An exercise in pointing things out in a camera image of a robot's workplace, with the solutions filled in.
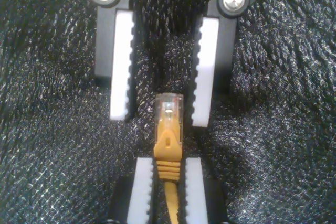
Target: black mesh surface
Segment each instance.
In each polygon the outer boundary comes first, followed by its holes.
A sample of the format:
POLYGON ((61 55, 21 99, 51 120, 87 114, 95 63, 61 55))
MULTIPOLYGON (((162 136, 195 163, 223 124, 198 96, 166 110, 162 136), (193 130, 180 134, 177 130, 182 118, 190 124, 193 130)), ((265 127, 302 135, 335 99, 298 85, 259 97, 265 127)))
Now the black mesh surface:
MULTIPOLYGON (((207 0, 132 0, 136 116, 110 122, 93 81, 91 0, 0 0, 0 223, 99 223, 118 176, 154 143, 154 97, 187 95, 207 0)), ((333 223, 336 0, 258 0, 239 18, 230 95, 184 153, 219 178, 237 223, 333 223)), ((159 185, 157 223, 168 223, 159 185)))

